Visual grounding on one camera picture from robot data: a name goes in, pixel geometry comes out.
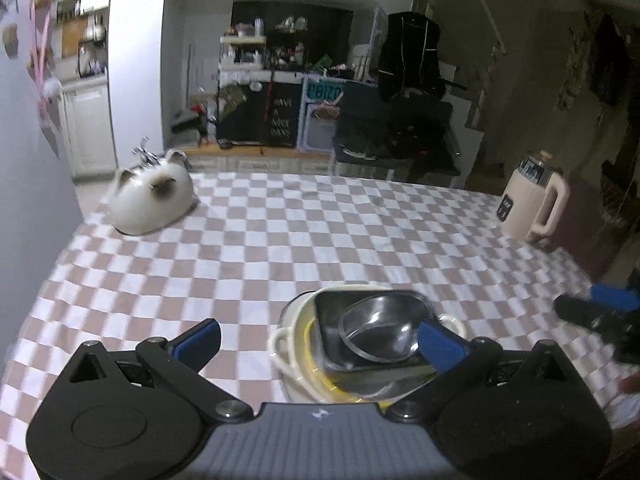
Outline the square dark metal pan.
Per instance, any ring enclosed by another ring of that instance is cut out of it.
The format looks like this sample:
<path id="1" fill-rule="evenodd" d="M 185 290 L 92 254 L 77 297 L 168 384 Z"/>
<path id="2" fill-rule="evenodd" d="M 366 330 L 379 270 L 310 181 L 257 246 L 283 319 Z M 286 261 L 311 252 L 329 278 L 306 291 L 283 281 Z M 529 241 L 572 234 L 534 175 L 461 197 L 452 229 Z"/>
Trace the square dark metal pan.
<path id="1" fill-rule="evenodd" d="M 310 336 L 314 362 L 337 389 L 367 401 L 398 398 L 435 377 L 434 367 L 420 354 L 398 363 L 375 363 L 358 356 L 342 341 L 338 324 L 343 314 L 357 302 L 379 296 L 402 300 L 409 307 L 416 304 L 428 316 L 434 315 L 423 296 L 408 290 L 331 289 L 314 297 L 316 320 Z"/>

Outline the low wooden drawer cabinet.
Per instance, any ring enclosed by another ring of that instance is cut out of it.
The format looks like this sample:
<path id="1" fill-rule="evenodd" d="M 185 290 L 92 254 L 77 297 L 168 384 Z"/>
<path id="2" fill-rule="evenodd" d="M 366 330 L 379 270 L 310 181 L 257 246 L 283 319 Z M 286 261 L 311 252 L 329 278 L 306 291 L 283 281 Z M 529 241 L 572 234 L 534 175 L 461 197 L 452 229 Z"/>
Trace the low wooden drawer cabinet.
<path id="1" fill-rule="evenodd" d="M 223 150 L 218 144 L 183 148 L 198 172 L 262 172 L 263 174 L 327 174 L 332 168 L 328 154 L 301 153 L 295 148 L 238 145 Z"/>

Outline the teal license plate sign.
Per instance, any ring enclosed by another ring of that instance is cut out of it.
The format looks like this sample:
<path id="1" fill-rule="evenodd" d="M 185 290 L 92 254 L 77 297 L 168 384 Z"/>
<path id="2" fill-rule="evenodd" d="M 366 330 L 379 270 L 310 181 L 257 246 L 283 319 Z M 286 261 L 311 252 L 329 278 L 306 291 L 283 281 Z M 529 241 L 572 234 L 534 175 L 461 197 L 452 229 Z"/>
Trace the teal license plate sign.
<path id="1" fill-rule="evenodd" d="M 309 102 L 335 102 L 344 92 L 344 84 L 335 81 L 309 81 L 306 98 Z"/>

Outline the black nice day sign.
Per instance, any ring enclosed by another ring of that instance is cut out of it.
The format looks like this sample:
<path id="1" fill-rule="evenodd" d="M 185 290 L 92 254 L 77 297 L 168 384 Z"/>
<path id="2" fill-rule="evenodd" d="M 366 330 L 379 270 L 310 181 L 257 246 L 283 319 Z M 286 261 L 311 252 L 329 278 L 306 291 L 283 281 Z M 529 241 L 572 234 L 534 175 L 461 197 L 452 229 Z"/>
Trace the black nice day sign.
<path id="1" fill-rule="evenodd" d="M 300 94 L 275 96 L 270 103 L 265 142 L 277 148 L 295 148 L 298 137 Z"/>

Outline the yellow-rimmed floral ceramic bowl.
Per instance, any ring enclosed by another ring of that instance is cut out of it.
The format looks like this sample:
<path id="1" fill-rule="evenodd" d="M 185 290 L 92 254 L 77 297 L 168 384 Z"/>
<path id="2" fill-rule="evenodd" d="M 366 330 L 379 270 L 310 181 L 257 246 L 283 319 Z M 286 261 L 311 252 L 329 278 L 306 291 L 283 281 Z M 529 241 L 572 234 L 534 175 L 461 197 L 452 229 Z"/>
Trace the yellow-rimmed floral ceramic bowl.
<path id="1" fill-rule="evenodd" d="M 326 398 L 326 402 L 328 403 L 366 403 L 366 402 L 375 402 L 381 408 L 388 408 L 390 404 L 400 399 L 400 396 L 395 396 L 392 398 L 388 396 L 390 393 L 390 389 L 386 388 L 382 390 L 382 394 L 372 394 L 372 396 L 362 396 L 359 393 L 353 394 L 342 390 L 331 382 L 329 378 L 326 377 L 326 374 L 320 370 L 316 362 L 314 362 L 314 357 L 312 356 L 312 344 L 311 344 L 311 335 L 314 331 L 314 320 L 311 320 L 307 323 L 303 332 L 303 342 L 304 342 L 304 350 L 302 357 L 302 367 L 303 371 L 307 373 L 308 379 L 311 385 L 322 394 Z"/>

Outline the round stainless steel bowl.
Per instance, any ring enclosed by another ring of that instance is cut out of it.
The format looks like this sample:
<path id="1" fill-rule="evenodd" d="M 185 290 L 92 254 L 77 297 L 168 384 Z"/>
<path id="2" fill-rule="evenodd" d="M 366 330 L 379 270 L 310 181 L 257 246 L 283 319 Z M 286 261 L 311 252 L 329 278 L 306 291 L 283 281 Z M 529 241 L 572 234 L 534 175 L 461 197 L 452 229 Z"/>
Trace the round stainless steel bowl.
<path id="1" fill-rule="evenodd" d="M 338 333 L 360 358 L 393 364 L 418 351 L 418 328 L 434 320 L 430 302 L 410 290 L 388 290 L 357 301 L 338 321 Z"/>

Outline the dark office chair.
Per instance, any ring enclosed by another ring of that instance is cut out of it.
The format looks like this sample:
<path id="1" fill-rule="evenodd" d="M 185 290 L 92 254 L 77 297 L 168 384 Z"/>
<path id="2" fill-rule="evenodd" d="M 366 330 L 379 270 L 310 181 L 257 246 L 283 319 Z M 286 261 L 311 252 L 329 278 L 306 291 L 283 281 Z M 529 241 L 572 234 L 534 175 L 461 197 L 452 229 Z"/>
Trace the dark office chair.
<path id="1" fill-rule="evenodd" d="M 390 14 L 376 85 L 345 84 L 333 138 L 334 160 L 395 171 L 410 182 L 427 174 L 457 177 L 459 145 L 440 76 L 440 27 L 416 12 Z"/>

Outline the cream two-handled ceramic dish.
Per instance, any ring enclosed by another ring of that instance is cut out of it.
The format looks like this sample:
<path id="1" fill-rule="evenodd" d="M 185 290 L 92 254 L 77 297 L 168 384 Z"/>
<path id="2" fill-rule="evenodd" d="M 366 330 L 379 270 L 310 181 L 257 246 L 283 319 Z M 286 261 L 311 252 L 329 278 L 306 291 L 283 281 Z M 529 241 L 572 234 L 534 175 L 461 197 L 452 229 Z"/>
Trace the cream two-handled ceramic dish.
<path id="1" fill-rule="evenodd" d="M 282 376 L 286 395 L 291 401 L 328 403 L 326 398 L 311 385 L 307 373 L 303 371 L 303 332 L 309 321 L 316 320 L 314 297 L 318 292 L 356 288 L 387 290 L 385 287 L 363 284 L 326 287 L 315 292 L 304 292 L 285 307 L 279 328 L 268 340 L 268 352 L 272 364 Z"/>

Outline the chrome faucet figurine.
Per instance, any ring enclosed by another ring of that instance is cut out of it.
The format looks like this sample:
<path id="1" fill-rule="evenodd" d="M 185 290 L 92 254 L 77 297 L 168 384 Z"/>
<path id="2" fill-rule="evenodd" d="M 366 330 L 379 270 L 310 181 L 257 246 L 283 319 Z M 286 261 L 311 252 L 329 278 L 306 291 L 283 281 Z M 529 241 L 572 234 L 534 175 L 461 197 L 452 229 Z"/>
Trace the chrome faucet figurine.
<path id="1" fill-rule="evenodd" d="M 131 153 L 137 155 L 140 158 L 140 166 L 141 167 L 155 167 L 160 164 L 160 159 L 152 152 L 149 152 L 146 149 L 146 144 L 148 144 L 149 138 L 144 136 L 141 139 L 140 145 L 131 150 Z"/>

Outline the white cat-shaped ceramic cover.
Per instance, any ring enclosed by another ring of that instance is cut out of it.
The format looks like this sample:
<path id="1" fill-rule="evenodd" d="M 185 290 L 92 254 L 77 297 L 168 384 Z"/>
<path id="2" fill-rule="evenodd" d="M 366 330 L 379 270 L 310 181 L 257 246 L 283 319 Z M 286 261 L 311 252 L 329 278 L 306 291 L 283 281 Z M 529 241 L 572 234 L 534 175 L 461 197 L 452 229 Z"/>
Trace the white cat-shaped ceramic cover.
<path id="1" fill-rule="evenodd" d="M 186 154 L 169 150 L 156 164 L 116 172 L 107 215 L 118 232 L 143 235 L 183 218 L 197 202 Z"/>

